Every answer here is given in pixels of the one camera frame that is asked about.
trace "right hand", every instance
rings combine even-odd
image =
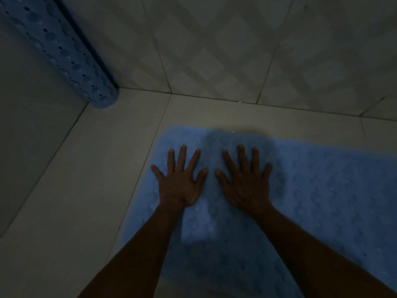
[[[252,149],[252,165],[250,167],[243,145],[238,148],[240,170],[237,169],[227,150],[222,150],[222,156],[231,173],[228,180],[220,169],[215,170],[226,200],[234,207],[244,210],[253,216],[272,207],[269,201],[269,177],[272,165],[268,163],[263,174],[259,172],[259,150]]]

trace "left hand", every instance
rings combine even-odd
[[[152,165],[151,169],[158,180],[158,192],[160,195],[160,204],[169,207],[170,210],[180,211],[186,207],[192,206],[201,195],[204,186],[204,180],[208,170],[200,170],[197,180],[193,180],[193,170],[200,159],[201,151],[197,149],[192,156],[186,170],[186,145],[181,146],[178,162],[175,167],[175,152],[173,149],[168,151],[167,176]]]

